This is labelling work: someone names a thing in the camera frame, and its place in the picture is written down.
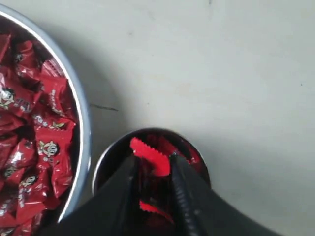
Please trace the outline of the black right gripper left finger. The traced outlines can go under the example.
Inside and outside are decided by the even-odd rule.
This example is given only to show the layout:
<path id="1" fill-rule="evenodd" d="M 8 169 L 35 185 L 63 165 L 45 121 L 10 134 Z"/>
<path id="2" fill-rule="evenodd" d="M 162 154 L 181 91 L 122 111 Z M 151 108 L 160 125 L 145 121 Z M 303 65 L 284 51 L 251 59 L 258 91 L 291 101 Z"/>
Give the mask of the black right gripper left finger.
<path id="1" fill-rule="evenodd" d="M 124 236 L 138 199 L 139 159 L 128 157 L 101 189 L 72 214 L 43 230 L 42 236 Z"/>

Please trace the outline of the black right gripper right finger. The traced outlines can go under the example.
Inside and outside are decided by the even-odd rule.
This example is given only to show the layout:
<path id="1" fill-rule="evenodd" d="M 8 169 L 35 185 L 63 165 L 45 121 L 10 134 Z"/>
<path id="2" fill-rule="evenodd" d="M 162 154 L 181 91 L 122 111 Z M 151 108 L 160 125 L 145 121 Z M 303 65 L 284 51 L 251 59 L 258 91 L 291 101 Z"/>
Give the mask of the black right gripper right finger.
<path id="1" fill-rule="evenodd" d="M 177 236 L 275 236 L 217 195 L 188 162 L 170 157 Z"/>

